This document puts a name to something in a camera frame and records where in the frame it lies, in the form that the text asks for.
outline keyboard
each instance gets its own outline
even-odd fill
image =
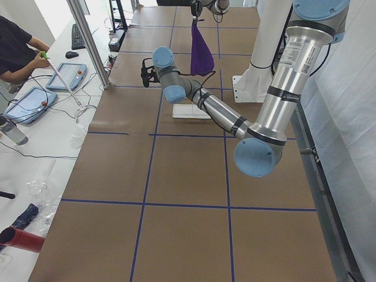
[[[83,48],[85,48],[85,43],[83,41],[80,30],[78,29],[78,26],[75,23],[72,25],[72,50]]]

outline blue cloth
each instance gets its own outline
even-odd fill
[[[206,45],[197,22],[192,23],[192,55],[190,61],[190,73],[192,75],[206,76],[214,69],[214,59]]]

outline black shirt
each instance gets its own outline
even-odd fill
[[[16,72],[35,57],[35,51],[26,43],[31,35],[15,23],[0,16],[0,75],[7,71]]]

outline red cylinder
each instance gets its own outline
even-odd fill
[[[4,229],[0,234],[0,244],[34,253],[41,251],[44,241],[43,237],[12,226]]]

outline tablet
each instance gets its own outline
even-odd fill
[[[43,90],[39,87],[33,87],[20,100],[8,108],[4,116],[13,120],[15,123],[29,124],[39,118],[45,112],[57,94],[52,91]]]
[[[85,77],[87,67],[84,63],[61,63],[57,70],[66,84],[68,84],[72,90],[75,90]],[[50,78],[46,88],[52,91],[68,91],[55,73]]]

